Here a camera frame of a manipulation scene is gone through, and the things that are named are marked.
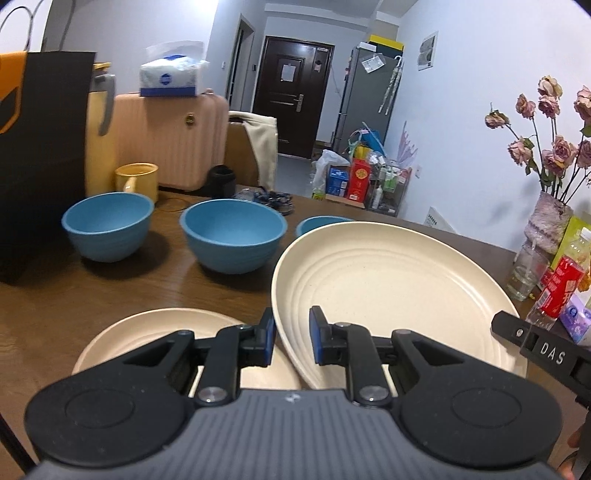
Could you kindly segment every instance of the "pink suitcase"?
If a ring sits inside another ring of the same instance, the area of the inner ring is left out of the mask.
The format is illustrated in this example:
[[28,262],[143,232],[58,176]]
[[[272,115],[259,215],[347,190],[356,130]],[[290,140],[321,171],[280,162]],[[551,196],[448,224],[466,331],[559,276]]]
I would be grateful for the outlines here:
[[196,97],[118,95],[113,112],[119,165],[156,164],[164,187],[197,190],[207,172],[223,164],[228,102],[212,93]]

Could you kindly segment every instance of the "pink flower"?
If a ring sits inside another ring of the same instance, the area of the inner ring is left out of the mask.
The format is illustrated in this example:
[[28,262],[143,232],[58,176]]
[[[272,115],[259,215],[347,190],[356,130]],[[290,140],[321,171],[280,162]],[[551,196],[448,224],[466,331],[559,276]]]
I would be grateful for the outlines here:
[[542,165],[557,177],[564,175],[564,164],[554,158],[551,150],[542,150]]
[[519,113],[523,118],[533,118],[535,114],[535,103],[531,100],[528,101],[525,95],[522,93],[517,99],[515,110],[517,110],[517,113]]
[[574,103],[575,111],[581,116],[585,125],[591,124],[591,90],[585,85],[577,92],[577,100]]
[[554,158],[561,161],[565,168],[573,164],[574,158],[579,150],[572,143],[567,142],[562,135],[556,135],[553,143],[552,153]]
[[556,97],[549,95],[542,95],[538,103],[540,111],[548,118],[555,119],[556,115],[560,114],[560,105]]
[[591,142],[589,140],[583,141],[579,147],[579,157],[577,158],[577,166],[580,168],[591,167]]
[[498,110],[494,110],[484,117],[484,123],[488,128],[493,129],[499,127],[502,128],[505,125],[511,125],[509,118],[504,113],[500,113]]
[[509,155],[511,158],[517,163],[519,166],[523,164],[528,164],[530,160],[534,158],[534,153],[531,151],[530,148],[527,148],[524,145],[524,138],[520,137],[518,140],[515,140],[513,143],[509,144]]
[[540,95],[548,95],[549,97],[562,97],[562,87],[558,84],[555,78],[546,75],[540,79],[538,83],[538,92]]

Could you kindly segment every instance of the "ceiling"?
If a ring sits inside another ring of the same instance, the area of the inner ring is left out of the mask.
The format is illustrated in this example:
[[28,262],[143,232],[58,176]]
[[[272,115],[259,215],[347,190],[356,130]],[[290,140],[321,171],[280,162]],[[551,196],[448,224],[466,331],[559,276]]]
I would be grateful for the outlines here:
[[384,0],[379,10],[385,14],[402,18],[415,3],[417,0]]
[[[370,18],[379,0],[269,0],[275,4],[322,8],[354,18]],[[400,18],[417,0],[384,0],[380,11]]]

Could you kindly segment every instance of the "black cord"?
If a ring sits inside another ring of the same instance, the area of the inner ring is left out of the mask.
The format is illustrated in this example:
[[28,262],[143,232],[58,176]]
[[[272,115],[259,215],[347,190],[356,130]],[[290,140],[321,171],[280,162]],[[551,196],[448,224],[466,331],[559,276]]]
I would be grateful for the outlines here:
[[25,12],[27,12],[29,14],[29,31],[27,34],[27,43],[25,44],[25,51],[29,51],[31,48],[31,37],[33,36],[33,22],[35,21],[35,15],[37,15],[37,12],[39,11],[39,7],[41,6],[41,4],[44,2],[45,0],[40,0],[39,3],[37,4],[37,6],[35,7],[35,10],[33,10],[31,12],[31,9],[29,7],[26,7],[25,5],[20,5],[19,7],[15,7],[12,10],[10,10],[10,12],[8,13],[8,15],[6,16],[6,18],[4,18],[4,20],[2,21],[2,24],[0,24],[0,31],[2,31],[2,27],[6,24],[8,18],[17,10],[24,10]]
[[18,441],[17,436],[14,435],[14,432],[10,429],[1,414],[0,441],[23,472],[28,473],[35,467],[35,462],[27,453],[25,447],[22,446],[22,443]]
[[8,12],[8,15],[6,16],[6,18],[3,20],[2,24],[0,24],[0,32],[2,31],[2,27],[4,27],[4,25],[6,24],[6,22],[10,18],[10,16],[18,10],[24,10],[25,12],[27,12],[29,14],[29,33],[27,35],[27,43],[24,48],[24,50],[28,51],[29,45],[31,44],[31,33],[33,31],[33,12],[31,12],[31,9],[29,7],[25,7],[24,5],[21,5],[20,7],[15,7],[12,10],[10,10],[10,12]]
[[70,24],[72,23],[72,17],[74,17],[74,10],[76,9],[76,0],[72,0],[72,8],[70,8],[70,16],[68,17],[68,22],[66,23],[66,27],[64,28],[64,34],[61,36],[60,48],[59,50],[62,51],[64,49],[64,43],[66,42],[66,35],[68,34],[68,30],[70,29]]

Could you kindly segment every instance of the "ribbed plate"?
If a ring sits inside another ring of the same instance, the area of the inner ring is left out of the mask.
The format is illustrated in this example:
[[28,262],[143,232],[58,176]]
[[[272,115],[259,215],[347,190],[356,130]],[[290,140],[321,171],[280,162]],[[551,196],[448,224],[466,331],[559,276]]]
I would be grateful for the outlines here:
[[[218,330],[232,325],[243,323],[207,310],[173,308],[138,313],[100,332],[84,349],[72,374],[106,362],[177,330],[192,330],[195,338],[211,338],[216,336]],[[274,349],[271,365],[267,368],[242,369],[241,386],[279,390],[301,388],[296,371],[278,348]]]
[[313,230],[281,256],[271,286],[277,329],[312,388],[345,386],[341,367],[314,363],[309,308],[329,323],[366,326],[390,337],[411,329],[522,377],[517,347],[491,334],[495,313],[517,315],[497,283],[473,261],[418,232],[383,223],[348,222]]

